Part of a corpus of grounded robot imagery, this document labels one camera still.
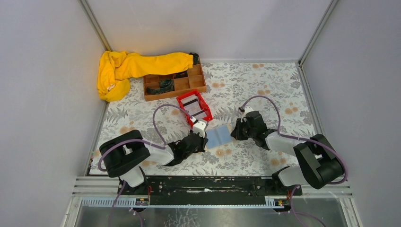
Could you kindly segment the white card with magnetic stripe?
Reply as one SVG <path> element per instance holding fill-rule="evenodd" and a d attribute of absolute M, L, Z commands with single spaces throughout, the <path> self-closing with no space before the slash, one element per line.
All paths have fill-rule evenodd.
<path fill-rule="evenodd" d="M 201 120 L 201 119 L 204 119 L 205 117 L 207 117 L 207 114 L 206 114 L 205 110 L 201 110 L 201 111 L 195 113 L 194 115 L 192 115 L 192 117 L 196 118 L 197 120 Z"/>

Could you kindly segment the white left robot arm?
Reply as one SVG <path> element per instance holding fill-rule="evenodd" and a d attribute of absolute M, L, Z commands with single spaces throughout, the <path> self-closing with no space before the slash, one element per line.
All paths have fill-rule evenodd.
<path fill-rule="evenodd" d="M 144 140 L 139 130 L 133 130 L 100 146 L 102 156 L 98 161 L 98 169 L 107 172 L 110 178 L 119 178 L 134 188 L 146 179 L 140 167 L 142 162 L 175 166 L 192 154 L 204 152 L 207 142 L 207 134 L 190 131 L 182 140 L 168 143 L 164 147 Z"/>

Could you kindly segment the red plastic bin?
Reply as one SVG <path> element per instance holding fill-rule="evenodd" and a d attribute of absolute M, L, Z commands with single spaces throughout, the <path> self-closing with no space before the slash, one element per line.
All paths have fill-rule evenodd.
<path fill-rule="evenodd" d="M 211 110 L 210 110 L 209 106 L 207 105 L 206 101 L 203 99 L 203 97 L 201 96 L 201 94 L 200 94 L 200 92 L 198 90 L 193 90 L 193 91 L 187 92 L 187 93 L 185 93 L 183 95 L 180 95 L 180 96 L 178 96 L 176 98 L 176 100 L 177 100 L 179 106 L 182 109 L 184 109 L 183 108 L 183 102 L 186 103 L 186 102 L 188 102 L 190 100 L 193 100 L 195 98 L 197 98 L 199 100 L 199 104 L 200 104 L 201 110 L 205 110 L 205 112 L 207 114 L 207 117 L 205 117 L 203 120 L 205 120 L 207 122 L 210 122 L 213 119 Z"/>

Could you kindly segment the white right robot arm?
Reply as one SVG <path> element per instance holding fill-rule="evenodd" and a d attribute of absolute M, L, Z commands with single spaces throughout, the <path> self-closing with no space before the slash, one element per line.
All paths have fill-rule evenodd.
<path fill-rule="evenodd" d="M 239 111 L 242 115 L 236 120 L 231 137 L 235 140 L 252 139 L 262 149 L 282 151 L 297 159 L 297 166 L 287 166 L 272 174 L 278 188 L 308 184 L 321 189 L 345 175 L 345 167 L 322 134 L 310 138 L 280 134 L 278 130 L 267 127 L 258 111 L 248 106 Z"/>

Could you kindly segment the beige card holder wallet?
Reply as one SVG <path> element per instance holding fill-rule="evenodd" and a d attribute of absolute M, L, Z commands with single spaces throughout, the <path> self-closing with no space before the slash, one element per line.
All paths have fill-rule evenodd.
<path fill-rule="evenodd" d="M 216 148 L 233 141 L 230 135 L 231 131 L 227 125 L 221 125 L 216 128 L 206 130 L 208 142 L 207 149 Z"/>

